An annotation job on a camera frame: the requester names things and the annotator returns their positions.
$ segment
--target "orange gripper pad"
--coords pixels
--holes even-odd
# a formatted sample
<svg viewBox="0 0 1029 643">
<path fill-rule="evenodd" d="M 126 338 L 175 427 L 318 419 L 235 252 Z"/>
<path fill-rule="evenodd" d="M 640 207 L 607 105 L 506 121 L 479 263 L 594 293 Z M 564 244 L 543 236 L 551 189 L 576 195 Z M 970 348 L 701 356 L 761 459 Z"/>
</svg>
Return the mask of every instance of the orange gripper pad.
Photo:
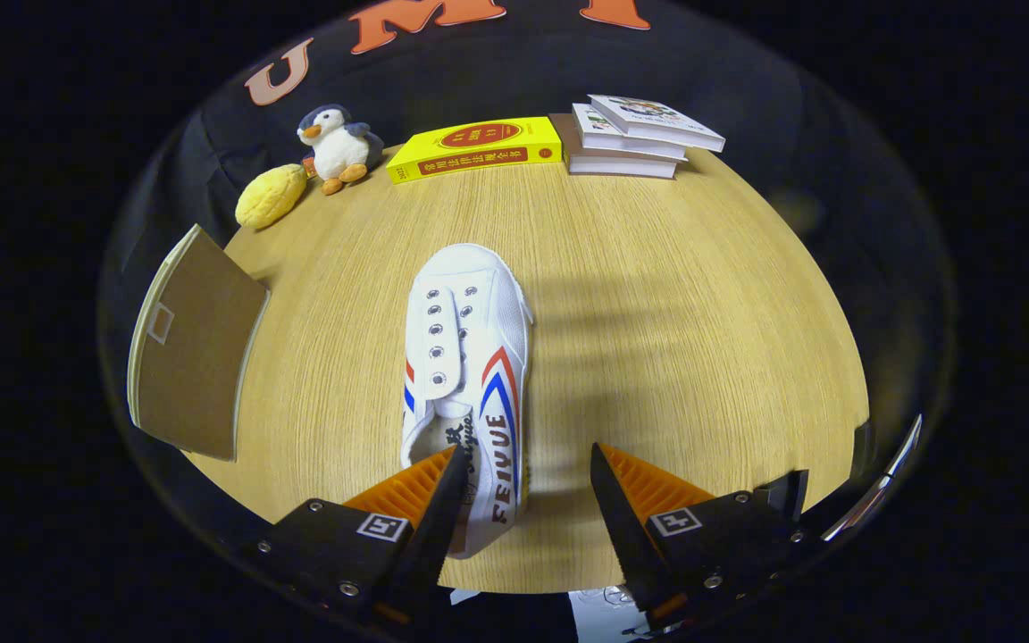
<svg viewBox="0 0 1029 643">
<path fill-rule="evenodd" d="M 344 502 L 344 507 L 383 513 L 385 516 L 406 517 L 412 529 L 420 525 L 428 503 L 436 492 L 436 485 L 455 448 L 449 448 L 436 455 L 412 464 L 394 476 L 372 486 L 364 493 Z"/>
<path fill-rule="evenodd" d="M 629 453 L 604 443 L 598 443 L 598 446 L 613 470 L 613 475 L 617 477 L 617 485 L 626 493 L 626 500 L 630 501 L 630 507 L 633 507 L 633 513 L 641 522 L 641 526 L 645 526 L 653 513 L 673 511 L 715 498 L 714 494 L 698 489 L 673 473 L 646 463 L 640 457 L 630 456 Z"/>
</svg>

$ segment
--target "penguin plush toy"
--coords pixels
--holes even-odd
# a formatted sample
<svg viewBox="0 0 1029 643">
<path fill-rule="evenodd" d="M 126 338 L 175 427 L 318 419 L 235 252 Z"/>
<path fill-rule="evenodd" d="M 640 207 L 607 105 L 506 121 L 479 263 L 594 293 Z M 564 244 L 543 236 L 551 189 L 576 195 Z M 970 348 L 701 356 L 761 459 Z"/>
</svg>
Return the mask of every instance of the penguin plush toy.
<svg viewBox="0 0 1029 643">
<path fill-rule="evenodd" d="M 315 152 L 315 172 L 325 194 L 362 178 L 383 158 L 383 139 L 371 134 L 368 123 L 351 120 L 348 110 L 330 103 L 312 110 L 296 128 L 301 143 Z"/>
</svg>

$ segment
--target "cardboard notebook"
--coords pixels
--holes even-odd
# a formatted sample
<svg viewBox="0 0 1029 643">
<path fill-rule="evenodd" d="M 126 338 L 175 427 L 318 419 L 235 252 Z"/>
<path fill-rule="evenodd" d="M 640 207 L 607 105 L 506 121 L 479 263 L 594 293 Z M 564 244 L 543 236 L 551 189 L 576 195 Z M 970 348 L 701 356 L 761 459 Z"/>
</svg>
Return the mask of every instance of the cardboard notebook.
<svg viewBox="0 0 1029 643">
<path fill-rule="evenodd" d="M 654 176 L 659 179 L 672 179 L 674 172 L 677 171 L 675 159 L 664 159 L 640 152 L 587 149 L 582 146 L 579 128 L 572 114 L 551 114 L 551 121 L 563 141 L 563 162 L 571 174 Z"/>
<path fill-rule="evenodd" d="M 161 262 L 130 345 L 136 427 L 174 446 L 236 459 L 237 405 L 269 290 L 192 225 Z"/>
</svg>

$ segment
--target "yellow book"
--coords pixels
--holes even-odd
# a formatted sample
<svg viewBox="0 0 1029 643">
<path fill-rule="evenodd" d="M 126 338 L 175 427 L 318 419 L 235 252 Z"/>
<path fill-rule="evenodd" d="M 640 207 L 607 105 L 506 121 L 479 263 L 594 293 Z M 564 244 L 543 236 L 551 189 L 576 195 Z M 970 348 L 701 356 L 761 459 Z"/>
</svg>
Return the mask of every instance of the yellow book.
<svg viewBox="0 0 1029 643">
<path fill-rule="evenodd" d="M 417 134 L 388 162 L 392 183 L 477 167 L 559 163 L 563 144 L 547 117 L 502 118 Z"/>
</svg>

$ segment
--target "yellow plush toy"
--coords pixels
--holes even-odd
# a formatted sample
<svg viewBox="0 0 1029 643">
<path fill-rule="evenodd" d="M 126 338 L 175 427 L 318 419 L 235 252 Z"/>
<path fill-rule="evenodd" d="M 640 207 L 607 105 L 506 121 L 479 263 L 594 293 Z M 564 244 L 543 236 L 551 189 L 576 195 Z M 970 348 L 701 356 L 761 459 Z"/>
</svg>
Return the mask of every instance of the yellow plush toy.
<svg viewBox="0 0 1029 643">
<path fill-rule="evenodd" d="M 288 214 L 308 185 L 308 173 L 299 164 L 282 165 L 261 173 L 237 200 L 237 223 L 261 228 Z"/>
</svg>

